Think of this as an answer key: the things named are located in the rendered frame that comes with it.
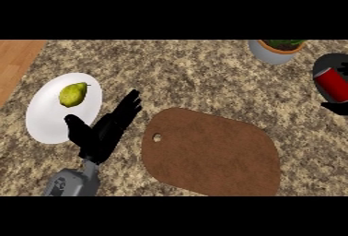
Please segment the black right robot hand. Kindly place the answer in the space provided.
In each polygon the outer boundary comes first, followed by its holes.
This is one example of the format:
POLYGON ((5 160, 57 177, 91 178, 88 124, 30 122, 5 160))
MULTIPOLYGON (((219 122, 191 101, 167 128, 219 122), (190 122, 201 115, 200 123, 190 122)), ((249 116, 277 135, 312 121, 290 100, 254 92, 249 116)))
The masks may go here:
MULTIPOLYGON (((338 68, 340 73, 348 76, 348 63, 343 62, 338 68)), ((321 106, 336 115, 348 115, 348 101, 340 103, 322 102, 321 106)))

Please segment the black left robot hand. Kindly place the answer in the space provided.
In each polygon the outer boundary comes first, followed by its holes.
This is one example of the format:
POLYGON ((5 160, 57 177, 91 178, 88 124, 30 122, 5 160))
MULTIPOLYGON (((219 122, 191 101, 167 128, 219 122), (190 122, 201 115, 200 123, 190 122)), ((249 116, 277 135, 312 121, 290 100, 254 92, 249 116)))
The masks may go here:
POLYGON ((67 126, 67 138, 79 146, 77 156, 95 165, 105 161, 132 122, 141 111, 139 92, 134 89, 110 113, 105 113, 89 127, 80 119, 67 114, 63 121, 67 126))

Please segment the red can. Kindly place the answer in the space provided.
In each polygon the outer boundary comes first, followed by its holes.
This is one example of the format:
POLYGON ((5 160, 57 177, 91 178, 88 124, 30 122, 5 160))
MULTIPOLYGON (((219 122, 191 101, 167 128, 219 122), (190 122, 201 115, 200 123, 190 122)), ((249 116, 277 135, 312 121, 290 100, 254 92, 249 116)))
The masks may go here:
POLYGON ((348 82, 334 68, 327 67, 313 76, 313 81, 334 102, 348 101, 348 82))

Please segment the dark grey pan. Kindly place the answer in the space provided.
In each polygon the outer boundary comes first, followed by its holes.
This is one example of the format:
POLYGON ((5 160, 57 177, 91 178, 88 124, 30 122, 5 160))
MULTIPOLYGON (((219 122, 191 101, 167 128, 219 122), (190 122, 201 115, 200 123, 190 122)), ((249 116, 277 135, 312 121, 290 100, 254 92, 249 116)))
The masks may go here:
MULTIPOLYGON (((312 65, 312 75, 316 75, 327 67, 340 68, 340 64, 348 63, 346 53, 327 53, 313 62, 312 65)), ((321 96, 328 102, 337 102, 328 93, 324 91, 319 85, 315 85, 321 96)))

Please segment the brown cutting board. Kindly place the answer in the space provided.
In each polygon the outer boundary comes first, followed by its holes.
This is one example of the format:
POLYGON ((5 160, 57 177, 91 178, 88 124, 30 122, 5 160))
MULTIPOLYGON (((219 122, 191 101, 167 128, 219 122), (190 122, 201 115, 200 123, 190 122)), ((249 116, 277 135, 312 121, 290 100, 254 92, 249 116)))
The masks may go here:
POLYGON ((162 183, 203 195, 274 195, 279 159, 266 133, 251 124, 169 108, 147 124, 141 159, 162 183))

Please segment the white plate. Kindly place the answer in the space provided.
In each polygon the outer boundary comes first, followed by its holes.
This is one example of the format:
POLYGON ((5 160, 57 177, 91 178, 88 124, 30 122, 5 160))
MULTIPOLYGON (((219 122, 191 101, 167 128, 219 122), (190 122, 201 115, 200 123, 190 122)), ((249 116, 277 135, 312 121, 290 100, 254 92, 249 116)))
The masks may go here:
POLYGON ((52 78, 38 89, 26 106, 26 131, 44 144, 67 141, 67 126, 63 117, 73 114, 91 124, 101 106, 101 88, 95 79, 83 73, 67 73, 52 78), (82 103, 70 108, 60 105, 60 90, 77 82, 86 83, 82 103))

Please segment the yellow-green pear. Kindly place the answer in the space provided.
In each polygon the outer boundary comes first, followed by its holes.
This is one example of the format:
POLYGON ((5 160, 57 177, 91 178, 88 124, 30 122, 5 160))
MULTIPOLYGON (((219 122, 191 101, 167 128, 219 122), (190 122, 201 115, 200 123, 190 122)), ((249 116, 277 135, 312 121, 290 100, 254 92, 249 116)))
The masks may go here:
POLYGON ((83 101, 86 88, 88 84, 85 82, 67 85, 60 90, 60 95, 58 95, 60 105, 64 106, 66 108, 77 106, 83 101))

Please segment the grey plant pot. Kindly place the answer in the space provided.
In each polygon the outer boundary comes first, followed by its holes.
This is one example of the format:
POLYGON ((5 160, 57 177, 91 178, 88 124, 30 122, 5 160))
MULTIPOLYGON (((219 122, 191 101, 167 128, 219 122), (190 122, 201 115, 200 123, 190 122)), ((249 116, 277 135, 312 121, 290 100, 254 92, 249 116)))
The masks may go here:
POLYGON ((271 65, 287 63, 296 52, 299 52, 305 46, 305 44, 300 43, 294 50, 281 51, 271 48, 260 40, 247 40, 247 44, 254 58, 271 65))

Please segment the green plant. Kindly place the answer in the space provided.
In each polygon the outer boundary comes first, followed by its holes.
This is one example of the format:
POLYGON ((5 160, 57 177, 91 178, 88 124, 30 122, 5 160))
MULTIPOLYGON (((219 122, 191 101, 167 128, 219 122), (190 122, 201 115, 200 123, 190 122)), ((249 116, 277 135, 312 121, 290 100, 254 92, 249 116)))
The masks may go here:
POLYGON ((291 51, 299 45, 305 42, 305 40, 263 40, 263 43, 277 50, 291 51))

